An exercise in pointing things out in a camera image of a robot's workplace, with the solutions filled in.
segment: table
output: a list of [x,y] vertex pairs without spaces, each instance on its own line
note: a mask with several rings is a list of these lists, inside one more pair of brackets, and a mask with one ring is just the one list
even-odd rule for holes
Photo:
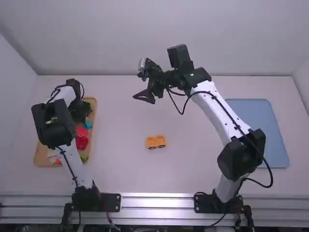
[[[216,164],[221,141],[203,112],[190,102],[178,115],[166,95],[155,105],[133,100],[146,88],[135,76],[39,76],[0,176],[0,223],[59,223],[70,201],[70,180],[61,167],[36,168],[37,134],[30,108],[49,97],[66,79],[83,83],[98,100],[92,155],[86,169],[102,192],[122,193],[117,224],[209,225],[221,215],[195,214],[193,194],[210,193],[219,182]],[[291,77],[216,76],[225,98],[265,98],[273,107],[290,157],[290,167],[275,169],[274,186],[245,183],[240,191],[253,208],[256,226],[309,226],[307,133],[309,117]],[[184,99],[175,97],[178,105]],[[164,134],[167,147],[147,150],[145,138]],[[251,175],[269,183],[265,169]],[[84,224],[108,224],[104,213],[82,213]],[[233,225],[227,215],[219,225]]]

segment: wooden cutting board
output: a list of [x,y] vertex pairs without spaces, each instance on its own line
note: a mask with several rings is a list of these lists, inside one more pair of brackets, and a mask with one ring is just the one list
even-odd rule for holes
[[[96,110],[97,110],[97,100],[95,98],[88,97],[88,98],[83,98],[83,101],[91,104],[92,112],[88,116],[88,121],[90,121],[92,123],[93,128],[94,128],[94,119],[95,119]],[[90,151],[91,151],[91,138],[92,138],[93,128],[88,130],[89,134],[88,134],[87,138],[89,139],[89,142],[88,142],[86,149],[85,150],[78,150],[84,164],[86,164],[89,160]],[[47,156],[48,152],[49,152],[48,147],[41,144],[41,142],[39,141],[35,155],[33,157],[34,166],[36,166],[36,167],[57,167],[57,166],[61,166],[61,164],[58,164],[56,162],[55,163],[50,162],[50,160]]]

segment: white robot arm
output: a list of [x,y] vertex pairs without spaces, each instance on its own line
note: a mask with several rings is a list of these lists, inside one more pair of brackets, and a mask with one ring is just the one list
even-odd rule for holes
[[66,80],[65,85],[55,88],[48,101],[32,106],[31,111],[40,142],[54,150],[72,178],[72,203],[64,207],[60,231],[66,230],[72,210],[79,211],[79,215],[81,211],[119,212],[120,194],[100,193],[77,151],[76,121],[84,121],[91,112],[90,104],[81,100],[80,83]]
[[[151,104],[155,96],[163,97],[166,90],[178,112],[183,115],[186,104],[192,99],[212,122],[222,140],[224,148],[218,156],[218,165],[222,171],[220,183],[212,194],[198,192],[194,195],[196,213],[244,213],[249,227],[253,227],[251,208],[243,205],[238,191],[244,180],[251,180],[265,188],[273,184],[269,165],[264,159],[266,137],[261,129],[252,130],[229,107],[219,94],[211,76],[203,68],[195,69],[186,45],[181,44],[168,48],[172,71],[162,71],[159,65],[149,58],[139,62],[138,77],[143,81],[148,78],[147,89],[135,94],[133,98]],[[177,87],[185,94],[175,93],[171,88]],[[175,104],[171,93],[186,95],[188,98],[181,112]],[[271,183],[264,186],[247,178],[257,166],[265,162],[271,177]]]
[[[63,99],[68,108],[76,98],[79,97],[76,96],[72,86],[62,86],[56,88],[46,103],[53,103],[56,100]],[[54,153],[56,157],[60,159],[62,166],[68,173],[68,176],[74,176],[74,178],[72,178],[73,190],[81,186],[84,186],[85,189],[92,188],[93,179],[89,173],[86,172],[83,166],[80,155],[77,151],[75,138],[72,139],[70,145],[64,144],[56,146]]]

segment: metal base plate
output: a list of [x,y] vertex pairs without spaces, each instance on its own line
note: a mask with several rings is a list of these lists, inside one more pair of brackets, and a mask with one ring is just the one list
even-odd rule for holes
[[197,214],[234,214],[243,207],[242,196],[237,196],[227,203],[222,203],[214,194],[195,194],[194,211]]
[[119,193],[101,193],[100,207],[93,212],[117,213],[120,211],[121,195]]

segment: light blue pad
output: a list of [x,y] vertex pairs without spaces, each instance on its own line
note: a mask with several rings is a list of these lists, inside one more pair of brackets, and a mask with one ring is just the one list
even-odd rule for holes
[[266,99],[227,99],[234,112],[253,130],[261,128],[266,135],[264,156],[271,168],[287,168],[286,152],[275,114]]

